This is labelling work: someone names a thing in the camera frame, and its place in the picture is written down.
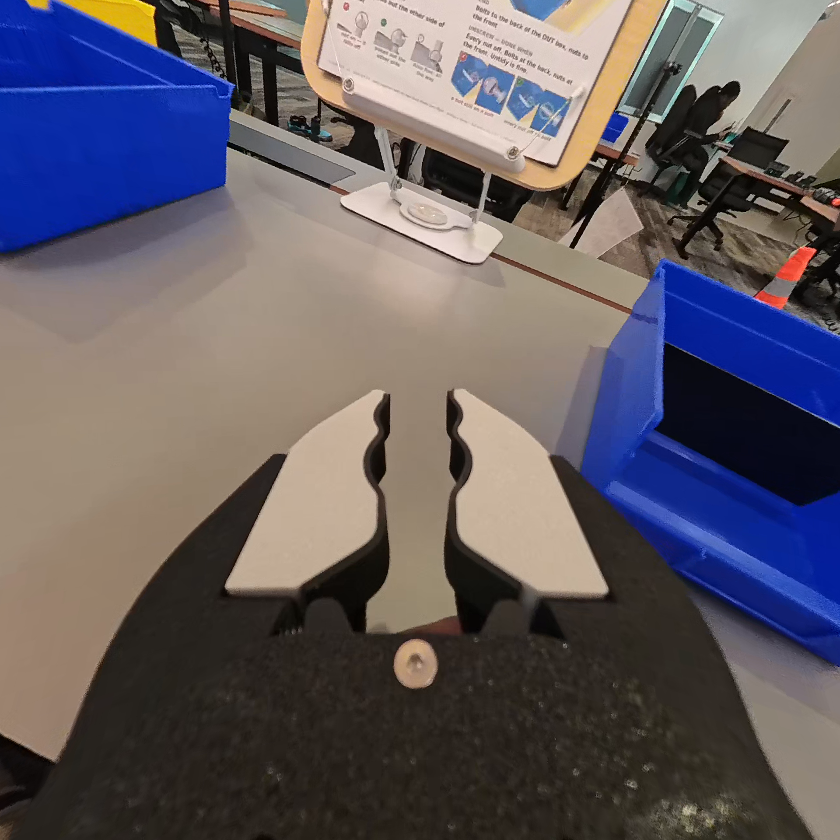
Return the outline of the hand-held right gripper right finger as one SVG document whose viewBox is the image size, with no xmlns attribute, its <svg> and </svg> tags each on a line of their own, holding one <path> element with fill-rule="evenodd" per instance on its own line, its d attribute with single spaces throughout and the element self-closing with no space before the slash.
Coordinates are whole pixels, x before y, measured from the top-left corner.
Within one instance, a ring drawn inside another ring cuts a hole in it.
<svg viewBox="0 0 840 840">
<path fill-rule="evenodd" d="M 602 605 L 611 591 L 549 451 L 466 389 L 446 395 L 454 481 L 444 570 L 462 627 L 513 604 L 526 627 L 554 603 Z"/>
</svg>

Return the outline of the black office chair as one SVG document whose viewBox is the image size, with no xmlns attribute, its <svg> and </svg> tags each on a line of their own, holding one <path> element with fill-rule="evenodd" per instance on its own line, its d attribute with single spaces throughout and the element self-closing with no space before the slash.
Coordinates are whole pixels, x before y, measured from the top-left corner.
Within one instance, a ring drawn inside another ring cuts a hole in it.
<svg viewBox="0 0 840 840">
<path fill-rule="evenodd" d="M 697 194 L 706 201 L 706 209 L 698 216 L 673 216 L 668 225 L 677 221 L 688 221 L 691 224 L 681 239 L 674 240 L 677 254 L 687 259 L 686 248 L 690 241 L 703 230 L 711 231 L 715 238 L 714 250 L 720 251 L 723 233 L 717 225 L 717 218 L 721 214 L 745 213 L 752 207 L 751 196 L 756 196 L 759 186 L 764 182 L 740 169 L 740 165 L 751 166 L 764 173 L 767 166 L 777 161 L 789 141 L 772 134 L 760 132 L 753 128 L 746 128 L 732 145 L 727 154 L 735 160 L 735 164 L 725 161 L 716 164 L 708 178 L 700 185 Z"/>
<path fill-rule="evenodd" d="M 699 96 L 694 87 L 687 86 L 647 141 L 646 152 L 658 165 L 651 186 L 670 166 L 678 165 L 686 171 L 682 187 L 672 185 L 668 189 L 665 195 L 667 206 L 687 207 L 709 162 L 706 147 L 723 140 L 729 131 L 723 129 L 711 133 L 709 128 L 722 118 L 740 92 L 741 84 L 737 80 L 731 80 L 722 87 L 712 86 Z"/>
</svg>

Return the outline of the white panel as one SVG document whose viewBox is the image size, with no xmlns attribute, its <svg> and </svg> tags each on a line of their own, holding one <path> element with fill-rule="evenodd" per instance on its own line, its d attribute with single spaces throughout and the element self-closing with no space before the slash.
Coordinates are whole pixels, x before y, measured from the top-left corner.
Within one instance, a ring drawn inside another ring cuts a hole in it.
<svg viewBox="0 0 840 840">
<path fill-rule="evenodd" d="M 642 232 L 644 224 L 625 187 L 609 195 L 593 213 L 571 247 L 601 258 L 622 242 Z"/>
</svg>

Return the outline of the yellow storage bin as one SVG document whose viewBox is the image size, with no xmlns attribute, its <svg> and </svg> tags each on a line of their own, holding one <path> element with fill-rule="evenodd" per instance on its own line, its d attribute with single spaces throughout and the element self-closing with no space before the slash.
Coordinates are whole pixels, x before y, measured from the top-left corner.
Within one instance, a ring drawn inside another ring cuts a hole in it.
<svg viewBox="0 0 840 840">
<path fill-rule="evenodd" d="M 158 46 L 155 6 L 143 1 L 62 1 L 151 46 Z"/>
</svg>

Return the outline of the blue divided storage bin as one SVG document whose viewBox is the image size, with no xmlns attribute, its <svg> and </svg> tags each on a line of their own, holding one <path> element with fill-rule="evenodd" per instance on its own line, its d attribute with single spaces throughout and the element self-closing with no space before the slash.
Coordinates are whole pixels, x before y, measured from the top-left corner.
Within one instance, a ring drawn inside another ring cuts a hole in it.
<svg viewBox="0 0 840 840">
<path fill-rule="evenodd" d="M 664 259 L 605 352 L 581 468 L 672 569 L 832 665 L 838 351 Z"/>
</svg>

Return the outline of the white instruction board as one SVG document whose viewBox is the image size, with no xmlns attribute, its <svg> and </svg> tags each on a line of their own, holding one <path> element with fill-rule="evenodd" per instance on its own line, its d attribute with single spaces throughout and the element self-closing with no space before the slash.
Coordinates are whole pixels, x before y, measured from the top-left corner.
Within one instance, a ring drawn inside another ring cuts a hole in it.
<svg viewBox="0 0 840 840">
<path fill-rule="evenodd" d="M 331 2 L 318 67 L 556 166 L 629 1 Z"/>
</svg>

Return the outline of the orange striped traffic cone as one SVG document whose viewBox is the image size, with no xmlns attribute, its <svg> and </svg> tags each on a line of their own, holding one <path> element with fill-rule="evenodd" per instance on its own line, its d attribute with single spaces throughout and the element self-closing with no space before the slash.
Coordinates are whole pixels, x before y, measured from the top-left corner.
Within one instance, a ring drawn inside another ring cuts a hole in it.
<svg viewBox="0 0 840 840">
<path fill-rule="evenodd" d="M 753 299 L 774 309 L 783 310 L 816 253 L 817 250 L 813 247 L 796 248 L 789 254 L 788 259 L 770 282 L 759 290 Z"/>
</svg>

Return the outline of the dark flat tablet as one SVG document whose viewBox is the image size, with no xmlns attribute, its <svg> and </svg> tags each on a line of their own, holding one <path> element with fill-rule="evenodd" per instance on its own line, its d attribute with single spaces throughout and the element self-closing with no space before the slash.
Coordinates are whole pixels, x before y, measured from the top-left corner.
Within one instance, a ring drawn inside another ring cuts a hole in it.
<svg viewBox="0 0 840 840">
<path fill-rule="evenodd" d="M 326 187 L 364 171 L 362 163 L 239 111 L 229 115 L 228 146 Z"/>
</svg>

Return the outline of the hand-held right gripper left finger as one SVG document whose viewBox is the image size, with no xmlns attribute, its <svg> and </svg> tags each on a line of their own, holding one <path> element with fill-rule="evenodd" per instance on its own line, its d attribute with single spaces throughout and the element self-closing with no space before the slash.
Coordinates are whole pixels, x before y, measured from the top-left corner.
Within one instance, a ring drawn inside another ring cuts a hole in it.
<svg viewBox="0 0 840 840">
<path fill-rule="evenodd" d="M 225 582 L 226 595 L 338 602 L 352 627 L 389 571 L 385 441 L 391 397 L 370 391 L 290 448 Z"/>
</svg>

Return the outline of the instruction sheet on stand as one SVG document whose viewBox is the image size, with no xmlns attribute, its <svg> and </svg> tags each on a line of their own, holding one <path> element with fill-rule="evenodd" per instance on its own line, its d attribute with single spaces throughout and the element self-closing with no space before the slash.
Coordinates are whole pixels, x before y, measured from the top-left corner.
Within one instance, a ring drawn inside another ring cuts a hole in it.
<svg viewBox="0 0 840 840">
<path fill-rule="evenodd" d="M 665 2 L 634 1 L 586 99 L 570 140 L 556 166 L 525 157 L 497 137 L 460 124 L 447 133 L 425 117 L 436 117 L 419 101 L 395 95 L 365 78 L 336 77 L 318 66 L 319 49 L 331 2 L 309 2 L 301 39 L 301 62 L 310 87 L 331 107 L 392 131 L 452 158 L 504 178 L 530 191 L 557 189 L 580 174 L 592 157 L 603 131 L 653 33 Z"/>
</svg>

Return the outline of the black light stand pole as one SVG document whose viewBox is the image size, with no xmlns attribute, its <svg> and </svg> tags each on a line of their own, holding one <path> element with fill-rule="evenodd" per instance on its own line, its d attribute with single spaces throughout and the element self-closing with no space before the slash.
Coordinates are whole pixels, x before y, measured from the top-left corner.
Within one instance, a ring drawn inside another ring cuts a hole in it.
<svg viewBox="0 0 840 840">
<path fill-rule="evenodd" d="M 574 236 L 572 237 L 572 240 L 570 242 L 570 248 L 575 249 L 581 241 L 581 238 L 584 232 L 586 231 L 587 227 L 589 226 L 590 222 L 592 221 L 592 218 L 595 215 L 597 209 L 603 203 L 606 194 L 606 189 L 611 184 L 614 175 L 617 173 L 618 169 L 621 168 L 621 166 L 627 163 L 626 158 L 632 150 L 637 136 L 641 132 L 644 123 L 648 119 L 649 114 L 651 113 L 657 100 L 661 96 L 662 91 L 669 83 L 670 78 L 677 76 L 680 71 L 681 63 L 675 60 L 669 60 L 662 66 L 656 86 L 649 93 L 641 115 L 638 118 L 637 124 L 631 132 L 631 134 L 629 135 L 629 138 L 627 139 L 624 147 L 620 152 L 616 153 L 616 157 L 614 159 L 610 159 L 606 163 L 604 168 L 601 170 L 601 173 L 595 179 L 595 182 L 592 185 L 590 191 L 587 193 L 581 210 L 574 220 Z"/>
</svg>

